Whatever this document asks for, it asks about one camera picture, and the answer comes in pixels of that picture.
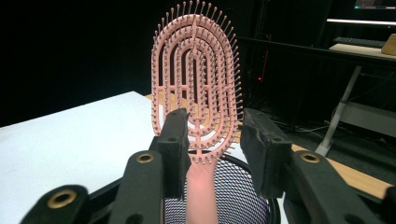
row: pink hairbrush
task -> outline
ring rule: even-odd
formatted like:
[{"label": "pink hairbrush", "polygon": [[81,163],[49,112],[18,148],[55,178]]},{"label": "pink hairbrush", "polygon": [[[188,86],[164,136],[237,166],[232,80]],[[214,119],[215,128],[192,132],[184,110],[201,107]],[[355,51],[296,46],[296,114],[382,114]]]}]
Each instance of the pink hairbrush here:
[{"label": "pink hairbrush", "polygon": [[162,18],[151,53],[152,124],[185,107],[191,167],[187,223],[218,223],[214,173],[238,132],[242,115],[238,47],[233,27],[216,7],[183,2]]}]

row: hairbrush bristle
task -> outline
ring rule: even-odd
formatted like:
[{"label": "hairbrush bristle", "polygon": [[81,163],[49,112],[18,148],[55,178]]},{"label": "hairbrush bristle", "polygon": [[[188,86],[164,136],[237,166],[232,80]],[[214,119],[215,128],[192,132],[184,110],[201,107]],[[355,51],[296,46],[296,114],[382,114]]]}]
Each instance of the hairbrush bristle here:
[{"label": "hairbrush bristle", "polygon": [[190,149],[194,151],[191,159],[211,163],[234,142],[243,110],[239,53],[231,21],[210,3],[183,2],[165,13],[154,34],[153,130],[160,134],[166,115],[186,107]]}]

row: black wire mesh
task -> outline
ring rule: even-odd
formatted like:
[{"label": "black wire mesh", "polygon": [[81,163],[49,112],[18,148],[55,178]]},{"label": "black wire mesh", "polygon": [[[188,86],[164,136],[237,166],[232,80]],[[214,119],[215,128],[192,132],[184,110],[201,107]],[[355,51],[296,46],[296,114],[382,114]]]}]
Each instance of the black wire mesh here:
[{"label": "black wire mesh", "polygon": [[[220,224],[279,222],[276,218],[279,216],[277,201],[257,197],[246,163],[227,155],[220,160],[215,172],[215,189]],[[185,200],[165,200],[165,223],[186,223]]]}]

